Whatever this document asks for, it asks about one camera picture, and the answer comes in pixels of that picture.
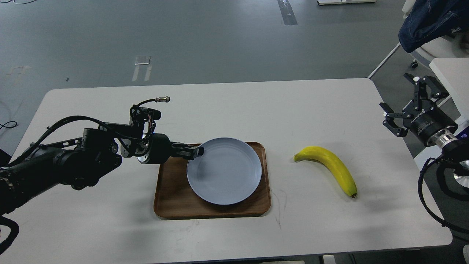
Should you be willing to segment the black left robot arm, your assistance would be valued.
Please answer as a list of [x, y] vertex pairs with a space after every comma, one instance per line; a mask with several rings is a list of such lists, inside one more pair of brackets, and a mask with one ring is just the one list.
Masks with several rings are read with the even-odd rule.
[[[29, 200], [57, 184], [82, 190], [93, 187], [101, 177], [122, 164], [124, 158], [137, 157], [141, 164], [163, 164], [170, 157], [194, 160], [204, 154], [203, 147], [172, 142], [155, 132], [161, 112], [144, 104], [169, 102], [170, 97], [156, 97], [132, 105], [129, 123], [102, 122], [73, 115], [48, 127], [41, 137], [19, 157], [1, 167], [1, 225], [10, 229], [1, 242], [4, 253], [19, 234], [19, 225], [5, 217]], [[97, 128], [85, 128], [81, 137], [43, 144], [60, 127], [75, 121], [91, 121]]]

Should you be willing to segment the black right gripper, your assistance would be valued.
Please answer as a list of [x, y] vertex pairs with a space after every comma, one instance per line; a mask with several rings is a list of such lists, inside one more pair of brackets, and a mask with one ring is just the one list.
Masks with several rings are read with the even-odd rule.
[[[385, 117], [382, 124], [396, 137], [405, 137], [410, 130], [426, 147], [436, 145], [432, 137], [439, 131], [446, 129], [451, 133], [456, 132], [456, 122], [437, 107], [437, 102], [450, 95], [439, 80], [432, 76], [417, 77], [409, 73], [405, 73], [404, 77], [414, 85], [412, 100], [402, 113], [395, 113], [387, 103], [381, 102]], [[395, 119], [404, 119], [404, 127], [398, 126]]]

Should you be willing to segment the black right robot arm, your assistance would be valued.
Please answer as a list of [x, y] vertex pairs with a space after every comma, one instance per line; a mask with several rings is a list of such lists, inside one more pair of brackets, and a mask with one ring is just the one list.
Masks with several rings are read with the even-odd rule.
[[438, 146], [440, 158], [454, 169], [454, 174], [467, 177], [468, 139], [455, 136], [458, 125], [437, 105], [439, 100], [449, 97], [449, 92], [435, 77], [408, 73], [404, 77], [414, 86], [412, 100], [401, 112], [380, 103], [385, 112], [383, 125], [397, 137], [412, 132], [425, 147]]

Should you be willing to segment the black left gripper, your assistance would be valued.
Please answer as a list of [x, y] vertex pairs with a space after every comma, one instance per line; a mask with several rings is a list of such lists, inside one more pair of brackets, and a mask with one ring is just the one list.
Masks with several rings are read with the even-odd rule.
[[162, 133], [151, 134], [148, 151], [138, 157], [141, 164], [164, 164], [169, 157], [194, 160], [204, 155], [204, 147], [185, 143], [170, 143], [169, 137]]

